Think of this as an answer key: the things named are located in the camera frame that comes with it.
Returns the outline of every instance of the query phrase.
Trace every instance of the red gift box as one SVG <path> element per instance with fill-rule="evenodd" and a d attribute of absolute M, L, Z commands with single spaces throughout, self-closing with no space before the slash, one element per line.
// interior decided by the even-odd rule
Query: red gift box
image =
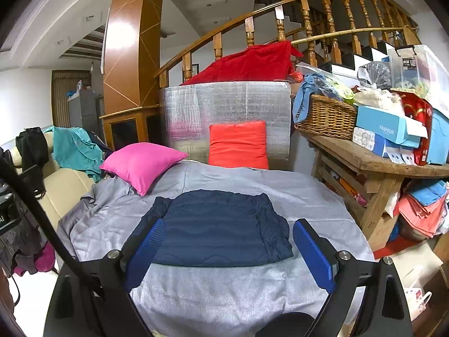
<path fill-rule="evenodd" d="M 427 129 L 427 138 L 421 138 L 419 147 L 414 149 L 415 163 L 418 166 L 425 166 L 427 154 L 429 152 L 430 135 L 432 133 L 432 106 L 411 92 L 391 90 L 399 94 L 402 99 L 402 106 L 407 117 L 423 123 Z"/>

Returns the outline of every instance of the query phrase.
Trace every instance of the gray bedsheet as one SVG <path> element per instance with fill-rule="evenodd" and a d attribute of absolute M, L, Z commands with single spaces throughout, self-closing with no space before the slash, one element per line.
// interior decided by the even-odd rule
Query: gray bedsheet
<path fill-rule="evenodd" d="M 306 218 L 337 250 L 373 261 L 362 232 L 342 199 L 316 179 L 295 172 L 221 168 L 181 161 L 141 197 L 118 177 L 95 184 L 59 222 L 58 235 L 82 261 L 120 249 L 156 196 L 175 198 L 206 189 L 266 193 L 288 220 L 294 256 L 259 267 L 198 268 L 152 264 L 140 287 L 131 291 L 150 329 L 171 337 L 246 337 L 281 313 L 302 311 L 316 317 L 327 297 L 295 247 L 291 227 Z M 358 288 L 347 316 L 361 303 Z"/>

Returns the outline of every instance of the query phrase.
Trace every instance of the beige leather sofa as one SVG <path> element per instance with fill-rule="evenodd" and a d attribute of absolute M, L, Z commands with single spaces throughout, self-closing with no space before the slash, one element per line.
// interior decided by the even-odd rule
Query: beige leather sofa
<path fill-rule="evenodd" d="M 43 167 L 43 183 L 46 194 L 40 200 L 40 204 L 54 229 L 61 219 L 78 201 L 88 192 L 94 183 L 84 172 L 68 168 L 60 168 L 53 159 L 53 132 L 45 133 L 45 139 L 49 148 L 49 161 Z M 17 147 L 11 149 L 14 166 L 17 172 L 22 172 L 22 158 Z"/>

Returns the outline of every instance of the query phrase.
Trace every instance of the silver insulation mat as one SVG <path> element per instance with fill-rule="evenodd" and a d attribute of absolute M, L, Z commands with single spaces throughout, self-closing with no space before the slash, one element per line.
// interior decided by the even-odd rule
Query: silver insulation mat
<path fill-rule="evenodd" d="M 170 147 L 207 163 L 209 126 L 264 120 L 270 169 L 288 162 L 291 89 L 283 82 L 220 82 L 163 90 Z"/>

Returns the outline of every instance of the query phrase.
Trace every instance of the orange pillow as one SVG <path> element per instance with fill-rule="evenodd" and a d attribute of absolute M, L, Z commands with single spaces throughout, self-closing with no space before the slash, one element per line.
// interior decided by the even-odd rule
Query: orange pillow
<path fill-rule="evenodd" d="M 209 127 L 209 164 L 268 170 L 265 122 L 213 124 Z"/>

